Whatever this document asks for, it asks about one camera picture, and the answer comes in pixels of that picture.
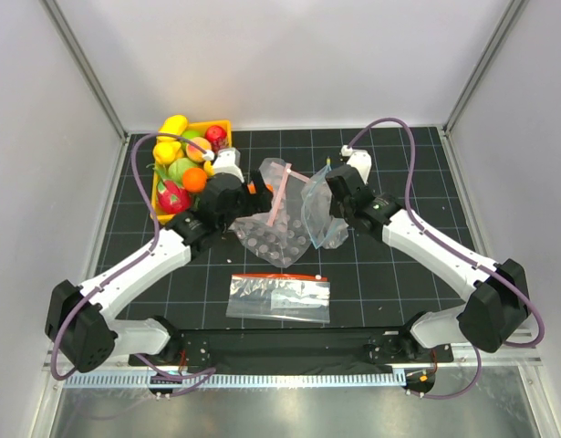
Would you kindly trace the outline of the pink dragon fruit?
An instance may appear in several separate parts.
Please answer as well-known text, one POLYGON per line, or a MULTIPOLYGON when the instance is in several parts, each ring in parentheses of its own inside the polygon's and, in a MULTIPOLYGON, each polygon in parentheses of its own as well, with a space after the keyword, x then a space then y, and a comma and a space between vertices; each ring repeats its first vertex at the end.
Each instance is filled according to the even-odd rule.
POLYGON ((170 178, 161 165, 151 166, 158 177, 156 199, 158 206, 166 214, 180 214, 192 206, 192 197, 170 178))

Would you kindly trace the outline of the peach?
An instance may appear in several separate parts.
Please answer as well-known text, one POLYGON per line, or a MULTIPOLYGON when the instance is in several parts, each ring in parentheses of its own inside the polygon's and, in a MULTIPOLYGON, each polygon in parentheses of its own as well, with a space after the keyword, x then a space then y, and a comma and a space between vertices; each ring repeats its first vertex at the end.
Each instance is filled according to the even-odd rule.
POLYGON ((211 143, 204 137, 197 136, 191 138, 190 142, 185 143, 185 154, 193 162, 204 162, 204 153, 212 152, 211 143))

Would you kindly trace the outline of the pink zipper dotted bag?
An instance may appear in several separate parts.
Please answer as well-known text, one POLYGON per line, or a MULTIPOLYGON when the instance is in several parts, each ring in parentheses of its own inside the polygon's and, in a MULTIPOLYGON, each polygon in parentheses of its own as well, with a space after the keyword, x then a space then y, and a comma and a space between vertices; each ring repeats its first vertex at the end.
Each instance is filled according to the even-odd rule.
POLYGON ((273 266, 288 268, 311 245, 301 213, 302 192, 309 178, 279 158, 264 159, 259 171, 273 190, 271 210, 240 218, 231 230, 254 256, 273 266))

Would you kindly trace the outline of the yellow plastic fruit tray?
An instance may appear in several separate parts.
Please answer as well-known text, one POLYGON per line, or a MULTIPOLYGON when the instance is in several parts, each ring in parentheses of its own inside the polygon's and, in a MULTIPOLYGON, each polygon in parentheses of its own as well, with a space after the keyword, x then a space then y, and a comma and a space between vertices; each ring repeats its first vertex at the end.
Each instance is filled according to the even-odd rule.
POLYGON ((232 146, 229 120, 189 122, 181 114, 169 117, 152 149, 154 172, 151 205, 160 224, 186 210, 213 177, 221 149, 232 146))

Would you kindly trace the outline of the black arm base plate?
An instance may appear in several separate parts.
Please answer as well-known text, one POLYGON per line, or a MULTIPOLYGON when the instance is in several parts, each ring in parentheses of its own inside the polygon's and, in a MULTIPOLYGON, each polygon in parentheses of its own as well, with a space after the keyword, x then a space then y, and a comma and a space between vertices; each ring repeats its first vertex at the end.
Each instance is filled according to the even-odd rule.
POLYGON ((397 327, 262 328, 180 330, 155 365, 184 364, 191 372, 214 367, 219 374, 320 375, 383 372, 398 364, 453 362, 451 346, 414 345, 397 327))

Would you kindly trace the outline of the red zipper clear bag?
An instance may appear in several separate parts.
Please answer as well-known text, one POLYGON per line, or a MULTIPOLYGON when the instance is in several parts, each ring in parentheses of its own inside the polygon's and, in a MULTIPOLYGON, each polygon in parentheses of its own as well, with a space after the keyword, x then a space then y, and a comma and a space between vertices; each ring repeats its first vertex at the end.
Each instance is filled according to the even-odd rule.
POLYGON ((327 324, 329 300, 330 282, 321 275, 232 275, 226 316, 327 324))

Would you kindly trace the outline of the blue zipper clear bag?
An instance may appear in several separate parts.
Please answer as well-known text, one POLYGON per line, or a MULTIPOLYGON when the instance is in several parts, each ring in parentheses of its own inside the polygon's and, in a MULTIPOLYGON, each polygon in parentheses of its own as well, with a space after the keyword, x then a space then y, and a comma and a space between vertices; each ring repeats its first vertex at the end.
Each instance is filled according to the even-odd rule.
POLYGON ((315 249, 337 249, 348 238, 348 225, 330 213, 332 193, 326 176, 332 170, 331 160, 305 184, 302 196, 301 217, 311 244, 315 249))

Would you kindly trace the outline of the green cabbage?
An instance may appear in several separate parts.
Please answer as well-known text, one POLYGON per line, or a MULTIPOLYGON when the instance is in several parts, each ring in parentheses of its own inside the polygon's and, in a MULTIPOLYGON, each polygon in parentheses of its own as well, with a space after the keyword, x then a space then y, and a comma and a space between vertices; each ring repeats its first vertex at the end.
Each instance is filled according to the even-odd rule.
POLYGON ((186 171, 195 168, 196 163, 188 158, 180 158, 175 160, 168 168, 169 178, 176 182, 182 183, 182 177, 186 171))

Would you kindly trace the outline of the red pomegranate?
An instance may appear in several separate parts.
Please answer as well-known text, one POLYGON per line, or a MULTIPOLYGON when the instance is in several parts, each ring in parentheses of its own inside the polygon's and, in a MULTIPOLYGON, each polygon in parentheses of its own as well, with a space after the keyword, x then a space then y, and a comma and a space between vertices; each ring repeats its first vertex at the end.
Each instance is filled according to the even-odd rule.
POLYGON ((210 142, 214 150, 219 150, 228 146, 227 131, 221 126, 210 126, 205 131, 204 138, 210 142))

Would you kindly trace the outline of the large orange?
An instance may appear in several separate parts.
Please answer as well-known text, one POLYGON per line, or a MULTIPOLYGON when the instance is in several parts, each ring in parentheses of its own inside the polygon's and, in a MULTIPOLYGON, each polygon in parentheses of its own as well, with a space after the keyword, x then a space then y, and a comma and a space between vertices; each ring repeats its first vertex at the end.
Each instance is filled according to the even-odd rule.
POLYGON ((208 181, 207 173, 201 168, 192 168, 182 177, 182 186, 189 193, 201 193, 208 181))

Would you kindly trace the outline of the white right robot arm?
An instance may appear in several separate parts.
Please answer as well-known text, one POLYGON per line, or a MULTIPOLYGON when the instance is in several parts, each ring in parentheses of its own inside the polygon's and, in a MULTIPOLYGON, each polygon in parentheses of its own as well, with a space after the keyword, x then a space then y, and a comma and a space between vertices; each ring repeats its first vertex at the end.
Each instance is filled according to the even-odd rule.
POLYGON ((463 302, 414 316, 399 339, 405 359, 419 361, 434 347, 465 341, 496 352, 529 317, 526 275, 520 264, 512 259, 497 263, 431 228, 395 197, 376 195, 349 165, 329 172, 326 181, 333 215, 429 269, 463 302))

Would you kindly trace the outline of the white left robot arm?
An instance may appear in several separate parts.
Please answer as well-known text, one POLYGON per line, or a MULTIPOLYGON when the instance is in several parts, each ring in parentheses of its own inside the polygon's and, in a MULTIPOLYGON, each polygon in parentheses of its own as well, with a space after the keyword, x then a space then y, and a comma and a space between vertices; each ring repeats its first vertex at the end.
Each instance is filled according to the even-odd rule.
POLYGON ((122 320, 120 312, 172 271, 210 249, 238 218, 267 213, 273 193, 258 170, 243 182, 230 173, 211 178, 197 205, 176 214, 144 247, 106 272, 52 291, 45 326, 52 354, 63 354, 80 373, 114 356, 147 355, 161 365, 181 356, 182 333, 164 317, 122 320))

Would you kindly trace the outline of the small orange tangerine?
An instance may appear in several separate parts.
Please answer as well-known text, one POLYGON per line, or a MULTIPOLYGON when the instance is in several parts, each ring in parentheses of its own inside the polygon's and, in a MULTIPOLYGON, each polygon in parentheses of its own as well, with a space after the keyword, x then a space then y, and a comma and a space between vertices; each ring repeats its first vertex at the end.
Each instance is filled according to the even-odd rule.
MULTIPOLYGON (((248 192, 250 194, 256 194, 256 188, 255 188, 255 184, 253 182, 250 182, 247 184, 247 188, 248 188, 248 192)), ((274 192, 274 188, 271 184, 267 184, 265 186, 266 190, 269 191, 270 193, 274 192)))

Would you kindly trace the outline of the green apple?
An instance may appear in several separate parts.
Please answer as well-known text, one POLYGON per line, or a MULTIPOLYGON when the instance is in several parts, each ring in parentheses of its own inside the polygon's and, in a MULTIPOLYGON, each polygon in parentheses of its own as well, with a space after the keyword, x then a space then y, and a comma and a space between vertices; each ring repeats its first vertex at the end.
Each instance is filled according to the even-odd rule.
POLYGON ((201 137, 202 134, 197 130, 186 130, 182 133, 183 138, 192 140, 196 137, 201 137))

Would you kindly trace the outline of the yellow starfruit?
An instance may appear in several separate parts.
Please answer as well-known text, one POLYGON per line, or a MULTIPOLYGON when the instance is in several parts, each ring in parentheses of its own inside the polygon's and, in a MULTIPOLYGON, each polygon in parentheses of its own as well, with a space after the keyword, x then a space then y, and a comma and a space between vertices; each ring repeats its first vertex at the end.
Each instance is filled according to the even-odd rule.
POLYGON ((184 157, 182 144, 179 141, 158 141, 153 148, 154 160, 162 166, 169 166, 184 157))

